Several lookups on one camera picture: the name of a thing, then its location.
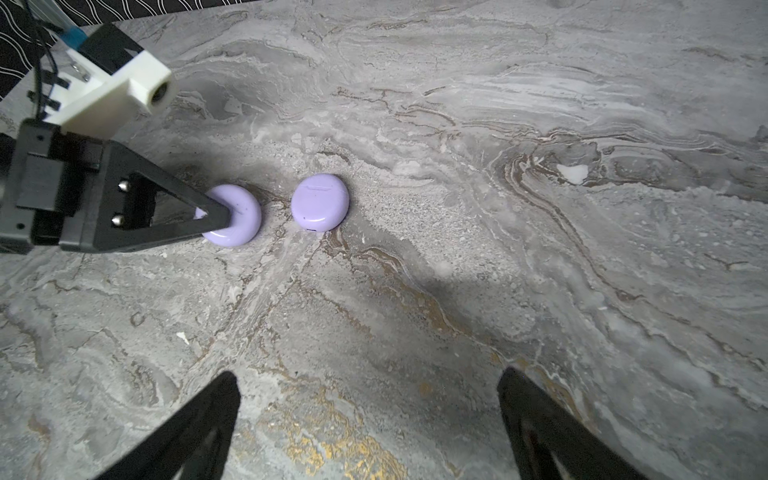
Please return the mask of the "purple earbud charging case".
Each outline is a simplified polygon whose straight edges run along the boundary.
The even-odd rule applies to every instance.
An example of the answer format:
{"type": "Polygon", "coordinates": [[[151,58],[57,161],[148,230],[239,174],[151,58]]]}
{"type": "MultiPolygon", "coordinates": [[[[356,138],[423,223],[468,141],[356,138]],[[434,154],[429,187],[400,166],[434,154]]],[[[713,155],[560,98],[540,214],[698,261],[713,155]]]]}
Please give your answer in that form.
{"type": "Polygon", "coordinates": [[[291,199],[293,219],[305,230],[333,230],[347,216],[349,191],[337,176],[322,173],[304,179],[291,199]]]}

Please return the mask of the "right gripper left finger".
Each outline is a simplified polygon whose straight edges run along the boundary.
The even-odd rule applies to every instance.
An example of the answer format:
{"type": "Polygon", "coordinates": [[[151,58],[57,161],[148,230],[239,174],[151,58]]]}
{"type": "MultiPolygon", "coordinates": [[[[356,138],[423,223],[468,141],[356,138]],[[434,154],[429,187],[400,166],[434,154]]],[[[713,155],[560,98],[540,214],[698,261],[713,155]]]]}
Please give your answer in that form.
{"type": "Polygon", "coordinates": [[[224,371],[100,479],[220,479],[241,394],[224,371]]]}

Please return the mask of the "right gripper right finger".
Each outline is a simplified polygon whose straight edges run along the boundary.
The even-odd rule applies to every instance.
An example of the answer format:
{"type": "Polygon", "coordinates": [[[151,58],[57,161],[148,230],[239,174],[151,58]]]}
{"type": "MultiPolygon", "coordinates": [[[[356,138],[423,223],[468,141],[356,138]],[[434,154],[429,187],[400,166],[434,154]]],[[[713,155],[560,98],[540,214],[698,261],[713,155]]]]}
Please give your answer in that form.
{"type": "Polygon", "coordinates": [[[522,479],[643,479],[524,373],[509,367],[497,385],[506,432],[522,479]]]}

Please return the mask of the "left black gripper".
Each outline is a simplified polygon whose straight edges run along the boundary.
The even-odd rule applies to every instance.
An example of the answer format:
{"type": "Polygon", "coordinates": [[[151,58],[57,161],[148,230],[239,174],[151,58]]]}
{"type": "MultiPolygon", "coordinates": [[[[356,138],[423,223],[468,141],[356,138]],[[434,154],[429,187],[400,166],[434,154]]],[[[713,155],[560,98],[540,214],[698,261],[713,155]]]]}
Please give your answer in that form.
{"type": "Polygon", "coordinates": [[[1,136],[1,252],[134,252],[230,226],[224,204],[126,146],[33,118],[1,136]],[[164,193],[200,218],[153,221],[164,193]]]}

